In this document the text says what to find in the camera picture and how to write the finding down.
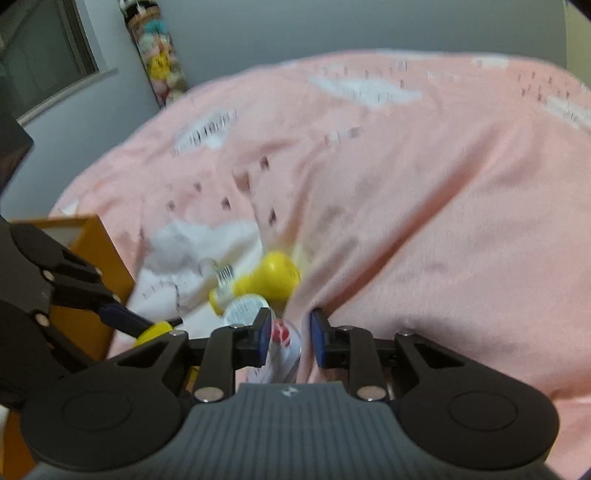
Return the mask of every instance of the hanging plush toy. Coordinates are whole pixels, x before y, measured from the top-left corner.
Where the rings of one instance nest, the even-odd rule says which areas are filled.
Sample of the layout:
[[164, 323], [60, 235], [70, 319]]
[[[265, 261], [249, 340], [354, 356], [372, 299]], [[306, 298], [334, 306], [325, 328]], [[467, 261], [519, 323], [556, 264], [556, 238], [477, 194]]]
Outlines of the hanging plush toy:
[[138, 47], [152, 90], [162, 108], [187, 91], [170, 33], [160, 19], [160, 7], [151, 0], [120, 0], [127, 29]]

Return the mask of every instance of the bed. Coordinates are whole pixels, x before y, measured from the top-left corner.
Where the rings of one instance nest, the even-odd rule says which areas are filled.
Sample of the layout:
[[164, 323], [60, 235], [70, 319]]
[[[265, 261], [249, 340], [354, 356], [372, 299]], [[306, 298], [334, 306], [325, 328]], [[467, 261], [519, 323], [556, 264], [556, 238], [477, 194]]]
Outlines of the bed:
[[[283, 318], [376, 338], [412, 329], [550, 396], [549, 464], [591, 451], [591, 94], [500, 54], [372, 50], [256, 67], [189, 91], [80, 175], [53, 215], [98, 213], [136, 278], [129, 307], [222, 325], [214, 259], [289, 253]], [[113, 352], [128, 348], [118, 336]]]

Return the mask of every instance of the window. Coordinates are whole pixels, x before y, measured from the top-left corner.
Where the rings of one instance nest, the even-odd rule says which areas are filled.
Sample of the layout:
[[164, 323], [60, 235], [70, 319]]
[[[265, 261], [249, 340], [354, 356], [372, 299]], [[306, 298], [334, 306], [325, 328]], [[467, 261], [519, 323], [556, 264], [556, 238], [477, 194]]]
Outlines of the window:
[[96, 71], [75, 0], [17, 0], [0, 14], [0, 111], [18, 118]]

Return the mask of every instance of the white bottle cap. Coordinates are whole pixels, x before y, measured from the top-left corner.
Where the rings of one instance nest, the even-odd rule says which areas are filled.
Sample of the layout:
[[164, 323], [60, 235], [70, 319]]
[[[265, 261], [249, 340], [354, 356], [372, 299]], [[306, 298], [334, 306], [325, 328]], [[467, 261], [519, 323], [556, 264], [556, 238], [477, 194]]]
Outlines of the white bottle cap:
[[[261, 308], [270, 308], [263, 297], [250, 293], [243, 295], [228, 305], [223, 322], [226, 325], [252, 325]], [[273, 310], [271, 310], [271, 316], [275, 318]]]

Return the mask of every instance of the yellow clip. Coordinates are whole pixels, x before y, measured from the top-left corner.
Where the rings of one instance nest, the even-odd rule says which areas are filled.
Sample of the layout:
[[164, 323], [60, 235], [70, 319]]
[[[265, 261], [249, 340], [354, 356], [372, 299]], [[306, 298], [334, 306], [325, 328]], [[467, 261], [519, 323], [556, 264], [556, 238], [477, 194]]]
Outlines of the yellow clip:
[[149, 342], [150, 340], [154, 340], [156, 337], [160, 335], [164, 335], [172, 331], [172, 327], [168, 322], [162, 321], [155, 323], [150, 328], [145, 330], [135, 341], [134, 346], [143, 345], [144, 343]]

